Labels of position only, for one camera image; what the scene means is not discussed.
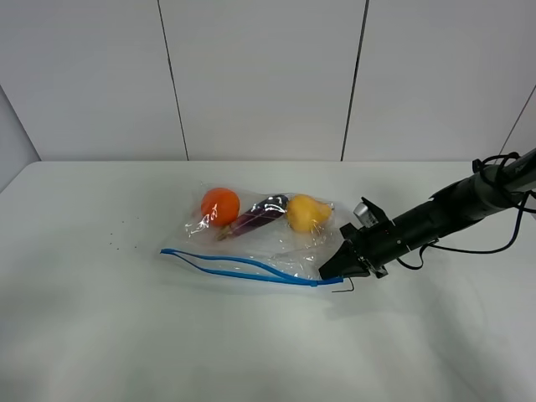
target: blue zipper seal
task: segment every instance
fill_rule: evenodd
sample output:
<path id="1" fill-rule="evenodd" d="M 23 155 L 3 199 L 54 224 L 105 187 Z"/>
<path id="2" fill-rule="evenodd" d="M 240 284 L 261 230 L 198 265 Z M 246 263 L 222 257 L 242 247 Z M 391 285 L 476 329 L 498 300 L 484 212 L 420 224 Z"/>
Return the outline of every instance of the blue zipper seal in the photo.
<path id="1" fill-rule="evenodd" d="M 275 283 L 286 283 L 289 285 L 302 285 L 302 286 L 322 286 L 322 285 L 331 285 L 334 283 L 340 283 L 343 281 L 343 278 L 341 276 L 328 279 L 328 280 L 322 280 L 322 281 L 314 281 L 312 279 L 303 279 L 303 278 L 297 278 L 295 276 L 286 274 L 285 272 L 278 271 L 274 267 L 264 264 L 259 261 L 250 260 L 247 258 L 242 257 L 231 257 L 227 255 L 199 255 L 199 254 L 193 254 L 188 253 L 186 251 L 181 251 L 177 249 L 161 249 L 160 254 L 167 254 L 167 255 L 174 255 L 184 262 L 189 263 L 194 268 L 197 268 L 198 270 L 202 272 L 206 272 L 208 274 L 213 275 L 220 275 L 220 276 L 231 276 L 234 278 L 242 278 L 242 279 L 250 279 L 253 281 L 264 281 L 264 282 L 275 282 Z M 253 265 L 258 268 L 261 268 L 262 270 L 270 272 L 274 276 L 263 276 L 263 275 L 256 275 L 256 274 L 247 274 L 244 272 L 233 272 L 233 271 L 222 271 L 222 270 L 211 270 L 209 268 L 203 268 L 202 266 L 194 264 L 192 261 L 188 260 L 184 257 L 184 255 L 188 255 L 190 257 L 199 258 L 200 260 L 211 260 L 211 261 L 232 261 L 232 262 L 239 262 L 242 264 L 247 265 Z"/>

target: white table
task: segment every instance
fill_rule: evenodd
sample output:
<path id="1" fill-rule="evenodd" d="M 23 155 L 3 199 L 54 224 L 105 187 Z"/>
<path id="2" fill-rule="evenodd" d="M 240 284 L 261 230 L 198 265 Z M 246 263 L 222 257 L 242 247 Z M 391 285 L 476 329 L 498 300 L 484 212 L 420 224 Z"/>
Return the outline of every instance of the white table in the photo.
<path id="1" fill-rule="evenodd" d="M 0 400 L 536 399 L 536 222 L 499 255 L 425 254 L 353 293 L 157 256 L 198 180 L 397 214 L 461 162 L 40 162 L 0 193 Z M 441 241 L 491 249 L 515 211 Z M 416 262 L 416 256 L 406 257 Z"/>

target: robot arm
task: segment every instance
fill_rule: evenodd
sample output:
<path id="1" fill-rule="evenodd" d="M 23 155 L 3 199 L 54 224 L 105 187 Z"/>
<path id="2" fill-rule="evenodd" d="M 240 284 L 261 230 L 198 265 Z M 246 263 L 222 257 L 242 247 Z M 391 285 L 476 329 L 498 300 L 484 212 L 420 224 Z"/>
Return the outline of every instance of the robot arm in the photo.
<path id="1" fill-rule="evenodd" d="M 498 165 L 488 165 L 502 159 Z M 516 159 L 506 166 L 508 159 Z M 384 264 L 419 247 L 478 223 L 504 209 L 524 208 L 536 188 L 536 149 L 519 157 L 517 153 L 473 161 L 473 175 L 435 193 L 395 219 L 366 198 L 353 211 L 363 227 L 352 224 L 340 230 L 344 237 L 338 252 L 320 268 L 322 279 L 336 276 L 387 275 Z"/>

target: eggplant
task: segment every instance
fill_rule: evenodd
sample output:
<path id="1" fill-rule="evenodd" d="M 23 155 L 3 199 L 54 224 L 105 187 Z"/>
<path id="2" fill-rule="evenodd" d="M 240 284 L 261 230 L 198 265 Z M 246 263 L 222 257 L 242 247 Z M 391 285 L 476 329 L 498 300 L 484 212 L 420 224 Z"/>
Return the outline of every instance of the eggplant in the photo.
<path id="1" fill-rule="evenodd" d="M 223 227 L 216 240 L 241 236 L 253 229 L 260 228 L 283 216 L 288 205 L 288 197 L 283 194 L 271 195 L 254 204 L 249 211 L 244 212 L 234 222 Z"/>

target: plastic bag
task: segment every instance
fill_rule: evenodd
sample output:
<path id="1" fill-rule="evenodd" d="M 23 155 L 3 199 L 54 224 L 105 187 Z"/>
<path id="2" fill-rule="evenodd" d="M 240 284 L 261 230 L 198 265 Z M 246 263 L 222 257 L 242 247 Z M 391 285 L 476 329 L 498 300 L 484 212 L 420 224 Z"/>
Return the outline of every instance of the plastic bag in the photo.
<path id="1" fill-rule="evenodd" d="M 258 194 L 201 185 L 161 254 L 221 276 L 318 286 L 318 269 L 343 242 L 349 212 L 304 194 Z"/>

